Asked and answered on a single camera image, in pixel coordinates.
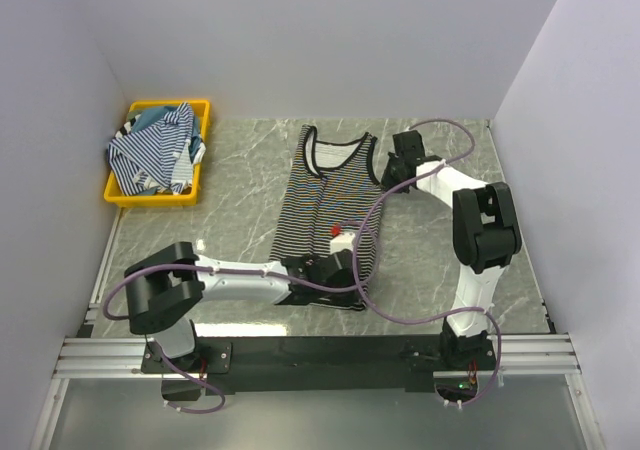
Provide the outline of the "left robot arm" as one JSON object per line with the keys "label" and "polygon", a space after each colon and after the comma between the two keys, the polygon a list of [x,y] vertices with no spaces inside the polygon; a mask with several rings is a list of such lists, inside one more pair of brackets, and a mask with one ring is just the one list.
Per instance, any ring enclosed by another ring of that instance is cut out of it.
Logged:
{"label": "left robot arm", "polygon": [[159,342],[164,359],[179,372],[199,362],[195,329],[186,314],[200,303],[364,308],[348,249],[259,264],[204,257],[195,253],[191,243],[178,242],[129,267],[124,288],[130,332]]}

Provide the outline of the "black striped tank top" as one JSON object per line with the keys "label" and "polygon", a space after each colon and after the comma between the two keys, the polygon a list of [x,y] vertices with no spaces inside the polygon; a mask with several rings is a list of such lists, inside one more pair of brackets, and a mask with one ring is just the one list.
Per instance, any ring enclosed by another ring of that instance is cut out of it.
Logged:
{"label": "black striped tank top", "polygon": [[356,233],[363,221],[367,229],[357,251],[359,277],[366,280],[376,265],[377,238],[382,208],[368,211],[382,195],[373,170],[377,138],[369,133],[348,143],[318,139],[312,125],[302,127],[276,225],[269,259],[289,274],[326,287],[354,284],[352,257],[339,254],[342,265],[333,269],[330,242],[339,233]]}

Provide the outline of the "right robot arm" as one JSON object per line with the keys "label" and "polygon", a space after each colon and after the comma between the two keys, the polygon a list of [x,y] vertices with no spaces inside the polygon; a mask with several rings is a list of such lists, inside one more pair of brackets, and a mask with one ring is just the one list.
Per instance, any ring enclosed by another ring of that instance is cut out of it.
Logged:
{"label": "right robot arm", "polygon": [[443,321],[439,357],[444,365],[460,369],[489,351],[489,319],[499,279],[520,252],[522,238],[510,187],[486,183],[446,165],[425,153],[416,130],[393,136],[383,187],[425,173],[413,186],[452,210],[452,244],[460,262],[452,309]]}

